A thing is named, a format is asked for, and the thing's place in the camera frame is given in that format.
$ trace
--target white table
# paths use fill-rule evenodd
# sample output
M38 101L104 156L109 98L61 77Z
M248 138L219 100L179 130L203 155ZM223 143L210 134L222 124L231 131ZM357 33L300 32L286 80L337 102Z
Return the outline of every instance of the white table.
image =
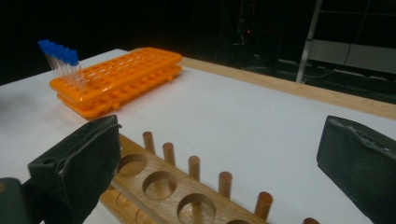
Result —
M126 51L115 49L82 62L99 63ZM0 87L0 177L30 176L27 164L87 120L61 103L50 88L51 72ZM183 66L180 76L124 105L116 114L120 133L143 146L151 131L159 156L175 146L177 167L201 158L201 180L217 189L222 171L233 174L232 200L253 211L260 191L274 197L268 221L321 224L371 221L316 161L328 115L352 119L396 139L396 120L322 103ZM85 223L117 223L101 205Z

